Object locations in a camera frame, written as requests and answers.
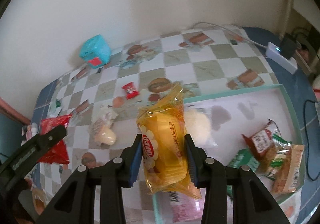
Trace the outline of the red foil snack bag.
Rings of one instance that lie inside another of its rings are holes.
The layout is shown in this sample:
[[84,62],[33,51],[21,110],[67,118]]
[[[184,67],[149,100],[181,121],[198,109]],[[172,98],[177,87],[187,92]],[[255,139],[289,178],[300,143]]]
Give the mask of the red foil snack bag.
[[69,156],[63,138],[67,136],[67,127],[71,117],[72,116],[68,114],[56,118],[47,118],[41,121],[40,135],[44,135],[49,139],[49,148],[38,162],[48,164],[69,164]]

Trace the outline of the teal toy box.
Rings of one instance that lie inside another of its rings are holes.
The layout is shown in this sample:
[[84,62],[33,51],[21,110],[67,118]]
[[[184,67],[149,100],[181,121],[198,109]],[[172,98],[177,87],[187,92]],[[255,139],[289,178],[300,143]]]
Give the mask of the teal toy box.
[[111,52],[107,42],[99,34],[84,42],[79,57],[91,68],[96,69],[110,62]]

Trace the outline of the green snack packet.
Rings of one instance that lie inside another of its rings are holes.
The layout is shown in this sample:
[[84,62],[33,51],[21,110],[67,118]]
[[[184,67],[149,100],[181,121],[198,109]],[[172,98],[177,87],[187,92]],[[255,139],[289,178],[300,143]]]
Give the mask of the green snack packet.
[[232,158],[232,160],[227,165],[226,170],[227,176],[232,176],[234,173],[233,169],[239,169],[242,165],[247,165],[256,174],[259,168],[260,162],[253,156],[248,148],[241,149]]

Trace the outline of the small red candy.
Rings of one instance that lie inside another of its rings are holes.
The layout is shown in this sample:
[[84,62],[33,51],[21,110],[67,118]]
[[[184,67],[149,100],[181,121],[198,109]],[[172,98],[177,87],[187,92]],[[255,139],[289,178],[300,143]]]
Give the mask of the small red candy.
[[125,91],[127,99],[132,99],[139,95],[139,91],[135,88],[133,82],[129,82],[121,88]]

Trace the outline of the yellow cake packet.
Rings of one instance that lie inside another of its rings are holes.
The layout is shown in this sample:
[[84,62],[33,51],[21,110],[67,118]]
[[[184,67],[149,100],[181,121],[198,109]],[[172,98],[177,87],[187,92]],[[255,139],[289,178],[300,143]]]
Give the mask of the yellow cake packet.
[[174,85],[156,104],[139,109],[144,176],[150,194],[176,191],[193,199],[201,192],[191,181],[184,137],[183,88]]

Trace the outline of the crumpled white wrapper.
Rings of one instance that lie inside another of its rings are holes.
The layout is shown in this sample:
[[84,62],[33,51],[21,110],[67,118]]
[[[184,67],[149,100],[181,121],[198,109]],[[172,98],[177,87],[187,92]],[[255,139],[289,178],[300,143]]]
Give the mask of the crumpled white wrapper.
[[101,106],[98,113],[92,118],[90,133],[94,136],[98,134],[103,126],[112,128],[118,114],[111,106]]

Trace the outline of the patterned checkered tablecloth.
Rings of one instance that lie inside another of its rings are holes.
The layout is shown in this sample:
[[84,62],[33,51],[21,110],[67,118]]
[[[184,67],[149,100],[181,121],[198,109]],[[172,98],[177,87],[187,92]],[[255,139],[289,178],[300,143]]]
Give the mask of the patterned checkered tablecloth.
[[[257,48],[279,44],[279,38],[260,28],[234,25],[186,30],[149,40],[135,41],[112,52],[104,69],[87,65],[65,73],[45,87],[38,99],[32,122],[41,130],[54,99],[61,101],[58,116],[70,114],[64,142],[69,164],[39,163],[35,169],[33,202],[41,212],[75,169],[104,165],[121,155],[141,133],[136,120],[140,108],[156,104],[180,84],[188,98],[221,94],[261,86],[282,85],[297,116],[304,145],[305,177],[295,223],[301,223],[319,205],[319,121],[314,91],[304,72],[290,74]],[[126,98],[121,88],[133,82],[139,95]],[[90,133],[92,118],[101,106],[118,114],[111,130],[113,145],[95,141]],[[143,158],[136,182],[122,190],[127,223],[157,223],[153,195],[146,185]]]

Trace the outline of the red brown snack packet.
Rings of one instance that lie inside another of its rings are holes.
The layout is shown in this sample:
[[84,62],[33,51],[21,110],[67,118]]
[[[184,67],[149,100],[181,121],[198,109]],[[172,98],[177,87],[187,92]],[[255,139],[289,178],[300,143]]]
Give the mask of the red brown snack packet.
[[268,123],[251,136],[242,134],[242,137],[253,156],[261,161],[273,145],[273,135],[278,131],[275,121],[269,119]]

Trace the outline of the black power adapter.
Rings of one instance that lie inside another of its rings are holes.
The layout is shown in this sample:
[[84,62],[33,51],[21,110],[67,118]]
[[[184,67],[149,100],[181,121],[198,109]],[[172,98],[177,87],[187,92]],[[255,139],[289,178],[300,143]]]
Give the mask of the black power adapter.
[[287,60],[290,60],[297,48],[296,39],[292,35],[285,33],[279,48],[280,54]]

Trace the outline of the pink barcode snack packet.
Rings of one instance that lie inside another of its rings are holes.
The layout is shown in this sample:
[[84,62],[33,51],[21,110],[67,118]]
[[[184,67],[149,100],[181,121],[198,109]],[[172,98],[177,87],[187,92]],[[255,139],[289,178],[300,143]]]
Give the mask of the pink barcode snack packet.
[[185,194],[171,191],[169,201],[172,210],[173,223],[195,221],[202,218],[204,197],[194,199]]

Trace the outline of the torn silver green wrapper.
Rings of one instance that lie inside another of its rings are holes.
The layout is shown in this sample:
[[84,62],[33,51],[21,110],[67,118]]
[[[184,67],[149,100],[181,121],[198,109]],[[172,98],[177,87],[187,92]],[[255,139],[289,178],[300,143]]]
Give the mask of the torn silver green wrapper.
[[48,110],[49,118],[56,118],[62,110],[61,101],[59,99],[54,99]]

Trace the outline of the brown bread snack packet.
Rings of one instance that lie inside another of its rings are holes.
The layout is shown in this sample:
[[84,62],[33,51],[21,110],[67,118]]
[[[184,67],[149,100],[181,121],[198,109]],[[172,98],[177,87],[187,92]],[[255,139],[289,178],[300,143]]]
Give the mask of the brown bread snack packet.
[[289,194],[296,192],[303,152],[304,145],[291,145],[284,163],[276,175],[272,188],[273,194]]

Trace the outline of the white power strip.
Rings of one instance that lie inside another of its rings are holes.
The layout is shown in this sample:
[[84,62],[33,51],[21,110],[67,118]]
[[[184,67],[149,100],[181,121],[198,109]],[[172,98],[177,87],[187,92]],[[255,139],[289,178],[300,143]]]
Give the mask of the white power strip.
[[274,45],[271,42],[268,42],[267,49],[266,49],[266,56],[270,58],[290,74],[295,74],[298,70],[297,62],[294,58],[286,59],[284,56],[280,54],[280,48]]

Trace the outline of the teal rimmed white tray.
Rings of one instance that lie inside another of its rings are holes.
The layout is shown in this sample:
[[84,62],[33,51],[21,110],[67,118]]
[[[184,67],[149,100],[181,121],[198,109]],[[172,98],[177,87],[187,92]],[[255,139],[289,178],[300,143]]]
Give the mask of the teal rimmed white tray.
[[207,141],[187,140],[202,199],[153,195],[157,223],[295,223],[304,184],[304,145],[280,84],[188,98],[210,121]]

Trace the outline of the clear round white cake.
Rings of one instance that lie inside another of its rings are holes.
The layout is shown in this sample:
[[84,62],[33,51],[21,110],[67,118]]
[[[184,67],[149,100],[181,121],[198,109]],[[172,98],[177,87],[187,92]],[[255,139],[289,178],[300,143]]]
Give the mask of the clear round white cake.
[[196,147],[204,149],[217,146],[212,134],[212,124],[206,113],[189,109],[184,112],[184,122],[187,134],[192,137]]

